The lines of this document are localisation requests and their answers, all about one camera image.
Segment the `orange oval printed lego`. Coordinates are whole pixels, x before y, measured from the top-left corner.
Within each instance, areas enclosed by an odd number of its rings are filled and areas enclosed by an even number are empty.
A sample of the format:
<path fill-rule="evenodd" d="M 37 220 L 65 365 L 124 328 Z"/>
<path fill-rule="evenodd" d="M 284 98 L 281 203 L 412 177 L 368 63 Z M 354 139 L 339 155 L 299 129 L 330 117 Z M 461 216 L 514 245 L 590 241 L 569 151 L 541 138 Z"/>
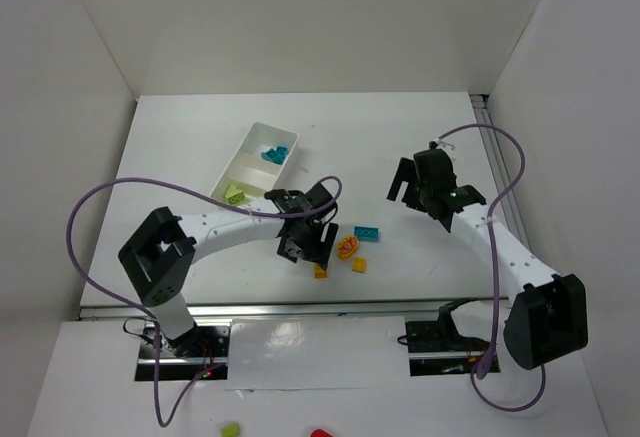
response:
<path fill-rule="evenodd" d="M 355 235 L 344 237 L 336 247 L 336 254 L 342 261 L 351 259 L 359 248 L 360 242 Z"/>

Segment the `yellow long lego brick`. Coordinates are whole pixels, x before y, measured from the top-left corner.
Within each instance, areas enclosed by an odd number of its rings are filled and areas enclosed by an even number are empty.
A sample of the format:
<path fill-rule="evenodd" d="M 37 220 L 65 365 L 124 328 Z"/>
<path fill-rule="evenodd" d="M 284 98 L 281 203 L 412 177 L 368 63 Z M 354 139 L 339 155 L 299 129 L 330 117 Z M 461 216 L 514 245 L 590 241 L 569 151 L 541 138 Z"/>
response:
<path fill-rule="evenodd" d="M 314 278 L 317 280 L 324 280 L 329 278 L 329 271 L 326 266 L 315 264 L 313 267 Z"/>

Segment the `yellow small square lego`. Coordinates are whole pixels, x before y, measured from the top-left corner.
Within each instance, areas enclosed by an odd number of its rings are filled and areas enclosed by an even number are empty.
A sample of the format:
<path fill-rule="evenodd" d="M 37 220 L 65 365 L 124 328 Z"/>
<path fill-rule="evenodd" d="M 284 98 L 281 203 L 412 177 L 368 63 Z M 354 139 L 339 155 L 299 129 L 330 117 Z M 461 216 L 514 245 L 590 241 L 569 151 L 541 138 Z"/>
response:
<path fill-rule="evenodd" d="M 367 260 L 361 257 L 354 258 L 351 269 L 356 273 L 365 273 L 367 270 Z"/>

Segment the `teal long lego brick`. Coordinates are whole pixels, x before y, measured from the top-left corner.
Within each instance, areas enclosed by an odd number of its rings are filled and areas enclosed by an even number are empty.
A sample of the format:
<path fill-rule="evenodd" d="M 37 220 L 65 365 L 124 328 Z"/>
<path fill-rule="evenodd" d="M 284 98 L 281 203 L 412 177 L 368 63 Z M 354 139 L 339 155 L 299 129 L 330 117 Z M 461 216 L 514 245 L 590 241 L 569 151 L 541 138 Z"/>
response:
<path fill-rule="evenodd" d="M 377 227 L 355 226 L 353 235 L 363 242 L 378 242 L 380 232 Z"/>

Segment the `light green lego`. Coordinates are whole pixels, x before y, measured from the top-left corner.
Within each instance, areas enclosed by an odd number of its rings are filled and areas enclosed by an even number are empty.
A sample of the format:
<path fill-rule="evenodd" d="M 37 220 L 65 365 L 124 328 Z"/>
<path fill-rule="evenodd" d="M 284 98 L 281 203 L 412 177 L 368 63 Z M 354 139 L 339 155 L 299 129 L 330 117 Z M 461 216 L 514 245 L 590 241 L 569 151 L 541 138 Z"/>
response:
<path fill-rule="evenodd" d="M 236 192 L 228 197 L 228 203 L 234 206 L 241 205 L 245 201 L 246 196 L 242 191 Z"/>
<path fill-rule="evenodd" d="M 240 192 L 240 191 L 242 191 L 242 190 L 241 190 L 239 187 L 237 187 L 237 186 L 236 186 L 236 185 L 234 185 L 234 184 L 230 184 L 230 185 L 226 188 L 226 190 L 225 190 L 225 192 L 224 192 L 224 198 L 225 198 L 225 200 L 228 202 L 228 197 L 229 197 L 230 195 L 232 195 L 232 194 L 234 194 L 234 193 L 236 193 L 236 192 Z"/>

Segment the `teal rounded lego piece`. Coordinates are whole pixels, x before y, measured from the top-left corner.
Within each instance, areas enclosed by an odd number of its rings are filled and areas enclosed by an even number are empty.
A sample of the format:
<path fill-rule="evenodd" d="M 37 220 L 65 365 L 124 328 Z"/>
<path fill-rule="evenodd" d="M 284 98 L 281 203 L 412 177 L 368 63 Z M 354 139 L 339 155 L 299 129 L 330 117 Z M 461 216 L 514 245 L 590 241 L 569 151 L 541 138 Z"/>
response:
<path fill-rule="evenodd" d="M 276 153 L 276 148 L 269 148 L 267 151 L 264 151 L 261 153 L 261 158 L 267 162 L 271 162 L 275 165 L 282 165 L 286 159 L 285 158 L 281 158 L 277 153 Z"/>

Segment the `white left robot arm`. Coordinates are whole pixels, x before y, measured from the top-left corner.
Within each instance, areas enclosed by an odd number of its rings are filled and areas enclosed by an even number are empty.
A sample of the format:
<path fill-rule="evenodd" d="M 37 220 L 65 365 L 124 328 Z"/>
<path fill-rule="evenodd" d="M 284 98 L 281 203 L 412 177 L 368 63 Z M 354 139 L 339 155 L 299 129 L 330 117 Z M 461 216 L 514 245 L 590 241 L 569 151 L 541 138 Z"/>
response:
<path fill-rule="evenodd" d="M 271 190 L 247 205 L 207 214 L 180 216 L 160 207 L 126 241 L 118 259 L 172 353 L 188 356 L 215 345 L 182 295 L 193 264 L 232 247 L 276 240 L 278 256 L 325 270 L 339 229 L 331 221 L 337 210 L 336 198 L 322 183 L 306 192 Z"/>

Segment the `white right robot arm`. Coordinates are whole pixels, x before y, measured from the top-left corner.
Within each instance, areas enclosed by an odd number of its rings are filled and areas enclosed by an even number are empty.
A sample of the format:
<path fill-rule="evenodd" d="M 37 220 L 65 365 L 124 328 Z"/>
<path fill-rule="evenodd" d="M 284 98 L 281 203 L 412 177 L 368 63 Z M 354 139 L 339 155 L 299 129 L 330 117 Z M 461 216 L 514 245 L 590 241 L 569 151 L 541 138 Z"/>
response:
<path fill-rule="evenodd" d="M 473 186 L 457 184 L 449 155 L 432 142 L 401 158 L 387 199 L 428 214 L 467 244 L 489 268 L 497 268 L 509 298 L 503 341 L 514 361 L 532 370 L 581 350 L 588 343 L 586 288 L 574 274 L 562 276 L 531 254 L 497 219 Z"/>

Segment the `white three-compartment tray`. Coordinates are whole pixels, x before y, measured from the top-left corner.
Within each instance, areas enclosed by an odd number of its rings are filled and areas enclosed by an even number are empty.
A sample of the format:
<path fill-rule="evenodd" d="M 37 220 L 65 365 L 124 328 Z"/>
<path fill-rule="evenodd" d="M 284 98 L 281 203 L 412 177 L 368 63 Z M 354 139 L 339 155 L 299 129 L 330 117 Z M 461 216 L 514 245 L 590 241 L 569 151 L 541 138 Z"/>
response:
<path fill-rule="evenodd" d="M 245 202 L 281 188 L 293 167 L 298 141 L 299 135 L 295 132 L 255 122 L 222 172 L 210 197 L 228 203 L 224 198 L 224 192 L 230 184 L 236 185 L 244 192 Z M 289 148 L 289 154 L 282 165 L 275 165 L 261 158 L 262 152 L 278 146 Z"/>

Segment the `red object bottom edge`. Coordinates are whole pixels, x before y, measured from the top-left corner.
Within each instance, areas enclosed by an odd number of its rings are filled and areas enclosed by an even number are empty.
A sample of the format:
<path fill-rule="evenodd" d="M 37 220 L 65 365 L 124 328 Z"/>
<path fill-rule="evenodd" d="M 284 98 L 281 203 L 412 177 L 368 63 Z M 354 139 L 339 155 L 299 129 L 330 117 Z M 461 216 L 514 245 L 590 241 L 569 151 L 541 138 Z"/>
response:
<path fill-rule="evenodd" d="M 314 429 L 310 435 L 310 437 L 333 437 L 331 433 L 324 429 Z"/>

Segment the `green lego outside workspace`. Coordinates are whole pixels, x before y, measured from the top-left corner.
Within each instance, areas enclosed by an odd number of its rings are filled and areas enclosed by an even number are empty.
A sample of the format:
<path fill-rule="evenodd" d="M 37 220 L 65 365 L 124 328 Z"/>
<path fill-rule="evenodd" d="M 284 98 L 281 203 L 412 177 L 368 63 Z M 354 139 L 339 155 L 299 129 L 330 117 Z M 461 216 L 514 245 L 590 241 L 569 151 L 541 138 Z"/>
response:
<path fill-rule="evenodd" d="M 239 437 L 241 434 L 240 425 L 237 422 L 230 422 L 220 429 L 221 437 Z"/>

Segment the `aluminium rail right side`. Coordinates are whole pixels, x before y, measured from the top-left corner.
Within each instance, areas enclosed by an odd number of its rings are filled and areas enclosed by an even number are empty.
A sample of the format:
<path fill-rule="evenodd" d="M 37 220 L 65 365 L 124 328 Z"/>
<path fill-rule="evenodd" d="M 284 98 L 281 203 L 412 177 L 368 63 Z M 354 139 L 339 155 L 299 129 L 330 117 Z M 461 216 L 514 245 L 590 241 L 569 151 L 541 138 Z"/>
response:
<path fill-rule="evenodd" d="M 487 109 L 488 97 L 482 94 L 470 94 L 469 97 L 476 121 L 479 124 L 492 125 L 493 122 Z M 496 188 L 501 192 L 509 183 L 509 174 L 501 148 L 502 135 L 488 128 L 481 128 L 479 132 L 488 156 Z"/>

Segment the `aluminium rail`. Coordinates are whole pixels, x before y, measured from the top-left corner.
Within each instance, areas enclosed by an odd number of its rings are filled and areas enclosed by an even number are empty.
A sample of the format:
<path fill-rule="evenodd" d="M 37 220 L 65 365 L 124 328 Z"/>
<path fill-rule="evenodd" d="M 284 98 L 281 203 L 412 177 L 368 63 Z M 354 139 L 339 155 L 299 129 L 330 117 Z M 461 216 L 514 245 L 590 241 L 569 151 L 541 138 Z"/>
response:
<path fill-rule="evenodd" d="M 196 319 L 266 318 L 355 315 L 431 315 L 445 304 L 442 300 L 390 300 L 288 304 L 191 305 Z"/>
<path fill-rule="evenodd" d="M 479 124 L 492 125 L 493 122 L 487 109 L 488 97 L 482 94 L 470 94 L 469 97 L 476 121 Z M 501 192 L 509 183 L 509 174 L 501 148 L 502 135 L 488 128 L 481 128 L 479 132 L 488 156 L 496 188 Z"/>

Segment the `aluminium rail front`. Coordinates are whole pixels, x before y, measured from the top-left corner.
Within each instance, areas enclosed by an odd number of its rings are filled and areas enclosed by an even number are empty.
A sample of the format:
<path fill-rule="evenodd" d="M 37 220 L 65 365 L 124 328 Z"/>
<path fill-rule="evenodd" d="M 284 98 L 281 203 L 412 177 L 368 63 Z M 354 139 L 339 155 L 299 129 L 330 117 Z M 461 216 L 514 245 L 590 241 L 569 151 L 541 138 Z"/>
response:
<path fill-rule="evenodd" d="M 266 318 L 355 315 L 431 315 L 445 304 L 442 300 L 390 300 L 288 304 L 191 305 L 196 319 Z"/>

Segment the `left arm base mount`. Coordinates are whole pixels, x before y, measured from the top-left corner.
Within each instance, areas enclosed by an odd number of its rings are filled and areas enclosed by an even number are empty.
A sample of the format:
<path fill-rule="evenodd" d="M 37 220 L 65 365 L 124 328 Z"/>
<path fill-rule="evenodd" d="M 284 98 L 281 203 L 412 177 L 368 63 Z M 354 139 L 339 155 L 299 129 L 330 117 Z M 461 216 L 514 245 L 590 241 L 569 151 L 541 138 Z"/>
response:
<path fill-rule="evenodd" d="M 152 382 L 156 351 L 154 349 L 155 329 L 149 319 L 131 317 L 123 322 L 125 334 L 139 342 L 134 380 Z M 227 357 L 230 344 L 231 325 L 229 322 L 213 321 L 199 324 L 199 334 L 185 346 L 176 346 L 160 334 L 159 354 L 160 381 L 189 381 L 202 372 L 202 380 L 223 381 L 228 377 Z"/>

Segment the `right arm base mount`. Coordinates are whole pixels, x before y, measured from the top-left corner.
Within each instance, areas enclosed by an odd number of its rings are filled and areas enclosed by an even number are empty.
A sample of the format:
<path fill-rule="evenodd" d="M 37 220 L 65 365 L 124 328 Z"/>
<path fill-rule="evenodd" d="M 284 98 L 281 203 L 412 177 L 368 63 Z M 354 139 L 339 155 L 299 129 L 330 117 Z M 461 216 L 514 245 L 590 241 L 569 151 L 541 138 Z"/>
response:
<path fill-rule="evenodd" d="M 489 342 L 463 337 L 452 312 L 476 299 L 458 299 L 442 305 L 431 320 L 407 321 L 405 333 L 396 338 L 409 354 L 411 377 L 469 374 L 488 349 Z"/>

